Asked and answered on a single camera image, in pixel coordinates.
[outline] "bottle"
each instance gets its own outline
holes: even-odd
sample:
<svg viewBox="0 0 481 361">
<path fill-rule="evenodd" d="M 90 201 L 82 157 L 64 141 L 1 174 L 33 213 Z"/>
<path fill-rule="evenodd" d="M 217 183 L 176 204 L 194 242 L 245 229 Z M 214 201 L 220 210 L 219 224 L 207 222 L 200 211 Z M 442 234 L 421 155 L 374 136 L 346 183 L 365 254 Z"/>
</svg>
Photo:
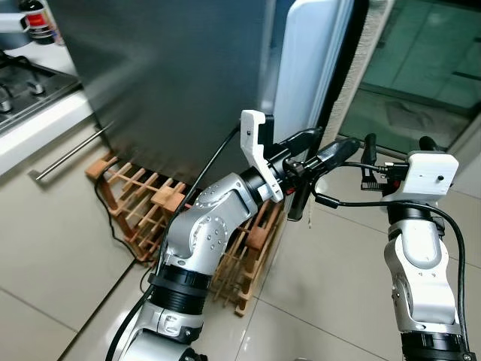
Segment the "bottle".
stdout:
<svg viewBox="0 0 481 361">
<path fill-rule="evenodd" d="M 55 42 L 52 29 L 49 27 L 45 7 L 38 0 L 22 0 L 19 5 L 30 24 L 30 37 L 37 44 L 52 44 Z"/>
<path fill-rule="evenodd" d="M 48 6 L 48 2 L 46 0 L 38 0 L 45 8 L 45 13 L 47 15 L 47 24 L 52 31 L 53 39 L 57 45 L 65 45 L 63 40 L 62 34 L 60 34 L 59 27 L 53 18 L 52 11 L 50 10 L 50 6 Z"/>
</svg>

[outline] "kitchen counter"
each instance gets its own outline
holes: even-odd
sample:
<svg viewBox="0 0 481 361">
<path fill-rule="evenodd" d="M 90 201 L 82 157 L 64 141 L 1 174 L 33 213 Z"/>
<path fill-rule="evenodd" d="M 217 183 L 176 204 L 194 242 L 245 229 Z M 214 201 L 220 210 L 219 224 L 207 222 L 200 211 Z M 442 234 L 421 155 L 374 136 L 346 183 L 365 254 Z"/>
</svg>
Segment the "kitchen counter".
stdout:
<svg viewBox="0 0 481 361">
<path fill-rule="evenodd" d="M 8 55 L 24 55 L 31 62 L 76 75 L 66 47 L 30 43 Z M 93 113 L 85 93 L 78 90 L 0 135 L 0 176 Z"/>
</svg>

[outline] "black cable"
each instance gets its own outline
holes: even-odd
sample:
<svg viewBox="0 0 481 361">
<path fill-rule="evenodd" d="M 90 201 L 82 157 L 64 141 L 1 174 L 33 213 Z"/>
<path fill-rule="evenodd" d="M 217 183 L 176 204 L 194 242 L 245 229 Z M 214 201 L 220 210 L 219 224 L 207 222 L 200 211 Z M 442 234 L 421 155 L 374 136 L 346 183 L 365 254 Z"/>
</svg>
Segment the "black cable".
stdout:
<svg viewBox="0 0 481 361">
<path fill-rule="evenodd" d="M 316 181 L 317 179 L 312 182 L 311 184 L 311 192 L 314 196 L 323 196 L 320 193 L 315 191 Z M 464 346 L 467 352 L 470 352 L 469 348 L 469 341 L 467 339 L 467 327 L 466 327 L 466 318 L 464 312 L 464 269 L 466 263 L 466 250 L 464 249 L 464 237 L 462 235 L 461 230 L 459 229 L 458 224 L 449 216 L 446 212 L 443 212 L 439 208 L 433 207 L 431 205 L 424 205 L 421 203 L 416 203 L 412 201 L 381 201 L 381 202 L 341 202 L 336 199 L 332 199 L 336 201 L 335 204 L 341 207 L 383 207 L 389 205 L 398 205 L 401 207 L 409 207 L 415 208 L 423 211 L 429 211 L 435 213 L 442 218 L 444 218 L 452 227 L 452 230 L 455 233 L 456 241 L 458 242 L 458 249 L 459 249 L 459 263 L 458 263 L 458 317 L 459 317 L 459 325 L 461 327 L 461 337 L 463 338 Z"/>
<path fill-rule="evenodd" d="M 142 293 L 145 293 L 145 291 L 142 290 L 142 283 L 144 282 L 145 276 L 147 276 L 149 274 L 149 272 L 152 270 L 152 268 L 153 268 L 153 265 L 145 270 L 144 274 L 142 275 L 141 282 L 138 284 L 138 288 L 141 290 Z"/>
<path fill-rule="evenodd" d="M 373 171 L 378 171 L 380 173 L 383 172 L 383 167 L 379 167 L 378 165 L 371 165 L 371 164 L 364 164 L 364 163 L 357 163 L 357 162 L 344 162 L 342 166 L 371 169 Z"/>
<path fill-rule="evenodd" d="M 217 157 L 224 150 L 225 146 L 227 146 L 227 144 L 231 141 L 234 135 L 236 135 L 237 132 L 239 132 L 240 129 L 241 129 L 241 126 L 237 125 L 233 130 L 231 130 L 227 138 L 224 139 L 221 145 L 219 145 L 219 147 L 217 148 L 216 152 L 210 158 L 209 162 L 207 162 L 204 169 L 202 169 L 202 171 L 199 173 L 199 175 L 197 176 L 197 179 L 195 180 L 194 184 L 190 188 L 189 192 L 187 192 L 182 202 L 177 206 L 177 208 L 175 208 L 175 212 L 172 215 L 172 218 L 169 220 L 168 225 L 165 227 L 164 234 L 162 236 L 162 245 L 159 251 L 159 260 L 157 261 L 156 275 L 159 274 L 162 267 L 162 263 L 164 262 L 165 251 L 167 250 L 167 235 L 168 235 L 168 230 L 171 228 L 172 222 L 174 221 L 175 217 L 177 217 L 179 213 L 183 210 L 183 208 L 186 206 L 187 202 L 190 200 L 192 195 L 197 190 L 198 184 L 200 183 L 201 179 L 205 176 L 209 168 L 216 161 Z"/>
<path fill-rule="evenodd" d="M 156 267 L 156 275 L 159 274 L 161 268 L 162 268 L 162 263 L 164 262 L 164 255 L 165 251 L 167 250 L 167 234 L 168 230 L 171 227 L 172 221 L 179 215 L 179 213 L 183 210 L 183 208 L 186 206 L 187 202 L 189 199 L 192 197 L 192 195 L 195 193 L 197 186 L 205 173 L 207 173 L 207 170 L 212 166 L 216 158 L 221 154 L 221 152 L 224 150 L 225 146 L 231 141 L 231 139 L 234 137 L 234 135 L 239 131 L 240 125 L 237 125 L 227 136 L 227 138 L 224 140 L 224 142 L 221 143 L 221 145 L 217 148 L 216 152 L 212 155 L 210 158 L 209 162 L 206 164 L 204 169 L 200 172 L 200 174 L 197 176 L 197 179 L 195 180 L 194 184 L 190 188 L 189 192 L 186 194 L 182 202 L 177 206 L 175 209 L 175 212 L 169 221 L 168 225 L 164 229 L 164 234 L 162 236 L 162 245 L 161 249 L 159 250 L 159 260 L 157 262 L 157 267 Z M 113 359 L 113 354 L 115 353 L 115 349 L 119 343 L 120 337 L 122 337 L 122 334 L 125 332 L 128 324 L 132 320 L 132 318 L 135 316 L 137 311 L 141 308 L 142 304 L 147 300 L 147 298 L 150 296 L 150 294 L 153 291 L 154 286 L 151 284 L 149 287 L 146 289 L 145 293 L 142 295 L 142 297 L 137 301 L 137 303 L 134 305 L 134 307 L 130 310 L 129 314 L 127 314 L 126 318 L 123 320 L 123 322 L 120 324 L 118 330 L 115 333 L 115 336 L 112 339 L 112 342 L 110 343 L 110 347 L 108 348 L 107 355 L 105 356 L 105 361 L 112 361 Z"/>
<path fill-rule="evenodd" d="M 100 184 L 100 181 L 101 179 L 103 178 L 104 174 L 106 171 L 108 171 L 111 167 L 113 167 L 114 165 L 116 165 L 118 162 L 120 162 L 120 159 L 116 160 L 115 162 L 112 162 L 110 163 L 109 165 L 106 165 L 102 170 L 101 170 L 101 173 L 100 175 L 98 176 L 98 178 L 95 180 L 95 185 L 94 185 L 94 191 L 95 191 L 95 195 L 97 196 L 98 200 L 100 201 L 100 203 L 102 204 L 102 206 L 104 207 L 105 211 L 107 212 L 107 217 L 108 217 L 108 225 L 110 227 L 110 233 L 112 235 L 112 238 L 119 242 L 120 244 L 122 244 L 128 251 L 129 253 L 134 257 L 135 259 L 135 262 L 138 262 L 138 263 L 149 263 L 149 262 L 152 262 L 153 260 L 152 259 L 148 259 L 147 261 L 140 261 L 138 258 L 137 258 L 137 255 L 135 254 L 134 250 L 131 249 L 130 245 L 125 242 L 124 240 L 122 240 L 121 238 L 118 238 L 116 235 L 115 235 L 115 228 L 113 227 L 113 220 L 112 220 L 112 214 L 110 214 L 109 210 L 108 210 L 108 206 L 107 204 L 105 204 L 105 201 L 104 199 L 101 197 L 99 191 L 98 191 L 98 185 Z"/>
</svg>

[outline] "metal bar handle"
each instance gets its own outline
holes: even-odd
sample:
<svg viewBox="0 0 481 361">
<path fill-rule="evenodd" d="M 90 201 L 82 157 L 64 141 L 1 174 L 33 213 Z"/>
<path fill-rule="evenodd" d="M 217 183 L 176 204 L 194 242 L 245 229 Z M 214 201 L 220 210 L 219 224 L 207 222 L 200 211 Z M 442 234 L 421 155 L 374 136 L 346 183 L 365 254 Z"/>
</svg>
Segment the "metal bar handle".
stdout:
<svg viewBox="0 0 481 361">
<path fill-rule="evenodd" d="M 28 174 L 29 177 L 36 183 L 39 183 L 42 178 L 50 174 L 52 171 L 57 169 L 61 164 L 63 164 L 66 160 L 68 160 L 71 156 L 73 156 L 76 152 L 84 148 L 86 145 L 91 143 L 95 138 L 97 138 L 100 134 L 102 134 L 107 127 L 100 129 L 98 132 L 90 135 L 85 141 L 82 143 L 78 144 L 74 149 L 70 150 L 68 153 L 64 154 L 60 158 L 58 158 L 55 162 L 50 164 L 48 167 L 46 167 L 43 171 L 36 171 L 32 169 Z"/>
</svg>

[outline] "glass door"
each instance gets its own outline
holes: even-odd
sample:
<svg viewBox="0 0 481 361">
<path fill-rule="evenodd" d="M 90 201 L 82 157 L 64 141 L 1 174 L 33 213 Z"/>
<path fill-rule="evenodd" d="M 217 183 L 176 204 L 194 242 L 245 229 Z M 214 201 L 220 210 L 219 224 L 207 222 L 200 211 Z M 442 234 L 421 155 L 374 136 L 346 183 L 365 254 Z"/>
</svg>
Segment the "glass door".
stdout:
<svg viewBox="0 0 481 361">
<path fill-rule="evenodd" d="M 481 110 L 481 2 L 397 0 L 340 130 L 381 147 L 447 149 Z"/>
</svg>

